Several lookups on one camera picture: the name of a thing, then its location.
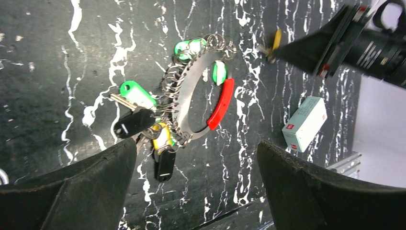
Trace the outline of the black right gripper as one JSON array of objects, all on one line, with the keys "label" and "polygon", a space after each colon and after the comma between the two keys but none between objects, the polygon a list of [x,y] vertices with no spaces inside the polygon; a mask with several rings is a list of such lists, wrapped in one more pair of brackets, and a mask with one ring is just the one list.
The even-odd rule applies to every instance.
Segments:
[{"label": "black right gripper", "polygon": [[[383,24],[389,4],[402,8],[397,27]],[[272,56],[315,76],[333,76],[339,66],[353,67],[363,74],[400,88],[406,87],[406,5],[386,0],[376,10],[344,5],[316,32],[273,50]]]}]

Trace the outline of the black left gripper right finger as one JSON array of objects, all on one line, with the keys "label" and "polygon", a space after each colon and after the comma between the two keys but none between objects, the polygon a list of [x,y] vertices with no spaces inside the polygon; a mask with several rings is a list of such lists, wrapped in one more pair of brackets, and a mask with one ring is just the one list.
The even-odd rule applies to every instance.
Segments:
[{"label": "black left gripper right finger", "polygon": [[403,230],[406,191],[344,176],[269,142],[257,159],[278,230]]}]

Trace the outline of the yellow tagged key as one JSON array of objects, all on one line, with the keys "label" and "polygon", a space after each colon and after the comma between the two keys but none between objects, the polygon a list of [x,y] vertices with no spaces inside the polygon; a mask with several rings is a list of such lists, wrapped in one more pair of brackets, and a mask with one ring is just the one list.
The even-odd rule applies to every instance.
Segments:
[{"label": "yellow tagged key", "polygon": [[274,63],[276,57],[274,57],[272,53],[280,46],[281,39],[282,31],[281,29],[277,29],[265,36],[265,44],[259,44],[257,50],[263,53],[270,63]]}]

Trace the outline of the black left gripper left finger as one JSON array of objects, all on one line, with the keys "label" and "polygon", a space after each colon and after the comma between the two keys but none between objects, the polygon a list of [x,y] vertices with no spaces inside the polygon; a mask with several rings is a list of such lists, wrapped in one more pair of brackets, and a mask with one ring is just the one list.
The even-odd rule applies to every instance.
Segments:
[{"label": "black left gripper left finger", "polygon": [[135,168],[136,142],[0,188],[3,230],[115,230]]}]

